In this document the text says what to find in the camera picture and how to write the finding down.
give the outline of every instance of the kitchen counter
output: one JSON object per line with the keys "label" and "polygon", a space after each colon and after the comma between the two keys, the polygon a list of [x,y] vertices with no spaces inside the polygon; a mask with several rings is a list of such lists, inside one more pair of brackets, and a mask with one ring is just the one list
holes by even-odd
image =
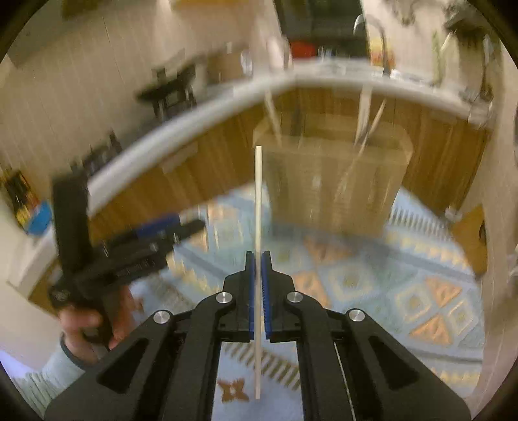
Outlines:
{"label": "kitchen counter", "polygon": [[[372,67],[363,60],[308,60],[297,63],[286,72],[262,74],[236,83],[233,89],[146,134],[96,173],[88,183],[89,215],[95,215],[140,174],[194,136],[204,133],[247,107],[261,103],[267,91],[279,94],[294,86],[359,90],[370,85],[373,93],[399,97],[443,110],[474,125],[481,125],[488,120],[485,110],[471,113],[470,104],[459,98],[457,87],[433,88],[417,80],[401,77],[399,73],[394,73],[394,76],[383,77],[381,69]],[[54,231],[49,227],[36,243],[27,240],[21,258],[12,265],[9,282],[19,293],[28,297],[55,257]]]}

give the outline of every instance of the human hand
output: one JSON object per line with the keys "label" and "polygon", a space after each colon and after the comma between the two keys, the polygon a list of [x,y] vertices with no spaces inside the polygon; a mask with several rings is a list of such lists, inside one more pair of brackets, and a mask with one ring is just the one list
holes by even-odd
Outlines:
{"label": "human hand", "polygon": [[[139,308],[141,308],[141,304],[135,301],[129,287],[122,287],[119,313],[112,323],[113,337],[109,343],[110,349],[116,347],[134,329],[135,322],[131,312]],[[64,340],[68,350],[87,364],[97,362],[98,357],[92,344],[84,338],[82,329],[100,326],[101,315],[95,310],[76,308],[70,305],[62,309],[58,317],[65,334]]]}

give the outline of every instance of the wooden cabinet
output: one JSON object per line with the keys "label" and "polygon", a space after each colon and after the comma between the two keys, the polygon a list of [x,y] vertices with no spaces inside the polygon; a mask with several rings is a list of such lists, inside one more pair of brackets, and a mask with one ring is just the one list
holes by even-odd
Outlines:
{"label": "wooden cabinet", "polygon": [[262,104],[244,110],[141,174],[92,218],[92,241],[181,212],[252,181],[252,134],[263,115]]}
{"label": "wooden cabinet", "polygon": [[396,100],[394,124],[414,146],[403,186],[437,215],[459,209],[482,159],[489,132],[443,111]]}
{"label": "wooden cabinet", "polygon": [[[295,88],[277,95],[278,112],[328,113],[356,118],[359,90]],[[370,120],[384,97],[374,94]],[[264,117],[257,105],[216,124],[165,157],[121,191],[91,221],[93,240],[181,212],[253,180],[253,130]],[[414,153],[403,186],[436,214],[459,208],[477,171],[488,138],[466,121],[406,100],[388,98],[382,121],[402,126]]]}

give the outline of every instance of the silver screw head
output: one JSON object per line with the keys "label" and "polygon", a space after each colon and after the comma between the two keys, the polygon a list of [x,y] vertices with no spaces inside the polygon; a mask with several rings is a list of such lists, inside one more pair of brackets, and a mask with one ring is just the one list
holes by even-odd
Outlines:
{"label": "silver screw head", "polygon": [[220,304],[230,303],[232,301],[232,294],[230,292],[220,292],[216,295],[216,301]]}
{"label": "silver screw head", "polygon": [[362,321],[365,319],[365,313],[357,308],[349,311],[349,318],[352,321]]}
{"label": "silver screw head", "polygon": [[299,303],[302,301],[303,295],[298,291],[288,292],[286,298],[291,303]]}
{"label": "silver screw head", "polygon": [[167,323],[170,318],[171,315],[169,314],[169,312],[165,310],[159,310],[153,315],[153,320],[155,321],[155,323],[158,323],[159,325]]}
{"label": "silver screw head", "polygon": [[67,290],[64,291],[54,291],[54,298],[58,301],[63,302],[68,299],[69,292]]}

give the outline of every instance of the floor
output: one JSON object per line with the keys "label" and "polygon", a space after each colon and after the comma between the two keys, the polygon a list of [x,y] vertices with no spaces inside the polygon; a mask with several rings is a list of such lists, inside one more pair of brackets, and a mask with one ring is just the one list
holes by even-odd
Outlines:
{"label": "floor", "polygon": [[[282,226],[271,221],[268,204],[263,211],[264,249],[298,290],[336,311],[365,310],[457,394],[473,391],[484,347],[480,289],[460,247],[417,199],[399,192],[379,240]],[[226,275],[242,270],[246,250],[253,249],[253,212],[254,190],[247,186],[181,215],[205,219],[207,229],[175,249],[171,270],[133,286],[146,313],[192,308],[219,291]],[[213,419],[259,410],[251,398],[252,352],[250,344],[224,344]],[[286,411],[282,419],[301,419],[294,344],[265,342],[263,352],[266,405],[260,408],[271,400]]]}

